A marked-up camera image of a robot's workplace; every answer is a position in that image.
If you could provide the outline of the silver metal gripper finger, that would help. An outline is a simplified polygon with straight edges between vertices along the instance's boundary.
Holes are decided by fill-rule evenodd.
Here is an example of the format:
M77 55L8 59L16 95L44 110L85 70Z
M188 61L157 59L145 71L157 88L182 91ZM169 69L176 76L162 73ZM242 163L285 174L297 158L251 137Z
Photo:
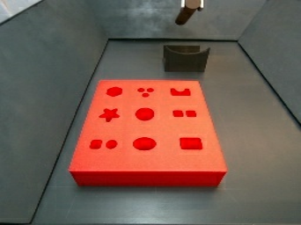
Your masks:
M198 11L202 11L205 8L205 0L200 0L200 7L198 7Z

